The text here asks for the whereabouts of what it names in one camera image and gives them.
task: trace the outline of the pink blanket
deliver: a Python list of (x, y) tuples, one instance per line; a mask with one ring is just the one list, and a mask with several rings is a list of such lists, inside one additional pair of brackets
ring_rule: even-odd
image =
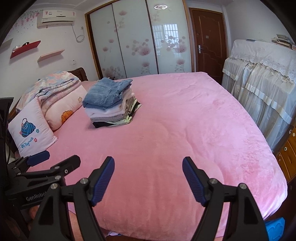
[[(73, 184), (112, 156), (115, 171), (94, 212), (101, 227), (139, 239), (192, 238), (204, 209), (182, 172), (185, 156), (224, 184), (246, 183), (264, 218), (280, 207), (287, 184), (263, 135), (206, 73), (137, 77), (132, 88), (143, 105), (130, 124), (95, 129), (80, 108), (55, 132), (50, 159), (30, 170), (76, 154), (81, 165), (66, 177)], [(224, 207), (216, 237), (224, 234)]]

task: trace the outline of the pillow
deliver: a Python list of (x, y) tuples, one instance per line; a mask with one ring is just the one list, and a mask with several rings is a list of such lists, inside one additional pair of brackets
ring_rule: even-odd
[(47, 109), (44, 117), (53, 131), (60, 128), (82, 106), (82, 101), (86, 94), (87, 91), (83, 86), (79, 86)]
[(81, 85), (86, 89), (86, 91), (89, 90), (91, 86), (93, 86), (97, 81), (82, 81)]
[(20, 156), (31, 156), (45, 151), (57, 141), (47, 124), (38, 101), (31, 100), (8, 124)]

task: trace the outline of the handbag print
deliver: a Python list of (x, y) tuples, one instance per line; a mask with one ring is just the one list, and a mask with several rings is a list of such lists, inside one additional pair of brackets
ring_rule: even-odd
[(27, 137), (28, 135), (30, 135), (34, 130), (36, 129), (36, 126), (33, 125), (33, 123), (28, 122), (27, 118), (24, 118), (22, 120), (22, 131), (21, 131), (21, 135), (22, 137)]

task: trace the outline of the wall shelf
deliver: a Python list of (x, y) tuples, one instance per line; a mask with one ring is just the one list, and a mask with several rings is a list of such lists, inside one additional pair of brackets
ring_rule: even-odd
[(10, 46), (12, 40), (13, 40), (13, 38), (12, 38), (12, 39), (9, 39), (9, 40), (7, 40), (7, 41), (5, 41), (4, 43), (2, 43), (1, 46), (0, 46), (0, 50), (6, 48), (6, 47), (8, 47), (8, 46)]
[(41, 40), (30, 43), (30, 44), (27, 44), (27, 45), (24, 45), (24, 46), (16, 49), (14, 52), (11, 53), (10, 58), (13, 58), (13, 57), (15, 57), (15, 56), (17, 56), (17, 55), (19, 55), (19, 54), (21, 54), (23, 52), (26, 52), (26, 51), (28, 51), (30, 49), (37, 48), (38, 45), (40, 44), (40, 42), (41, 42)]
[(59, 54), (61, 54), (64, 51), (65, 51), (64, 49), (61, 49), (61, 50), (58, 50), (58, 51), (54, 51), (54, 52), (51, 52), (51, 53), (47, 53), (47, 54), (41, 55), (39, 57), (39, 59), (37, 60), (37, 62), (40, 62), (40, 61), (45, 60), (47, 58), (50, 58), (50, 57), (59, 55)]

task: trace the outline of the screw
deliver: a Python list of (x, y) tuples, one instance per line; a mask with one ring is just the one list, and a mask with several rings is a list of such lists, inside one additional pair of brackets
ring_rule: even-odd
[(50, 188), (51, 188), (51, 189), (56, 189), (56, 188), (57, 188), (57, 184), (56, 184), (56, 183), (51, 184), (51, 185), (50, 185)]
[(215, 178), (211, 178), (211, 179), (210, 179), (210, 183), (212, 183), (212, 184), (216, 184), (217, 182), (218, 182), (218, 180), (215, 179)]
[(244, 184), (244, 183), (241, 183), (241, 184), (239, 185), (239, 187), (240, 187), (241, 189), (247, 189), (247, 185)]
[(81, 180), (80, 180), (80, 183), (81, 184), (87, 184), (87, 182), (88, 182), (89, 180), (87, 179), (87, 178), (82, 178)]

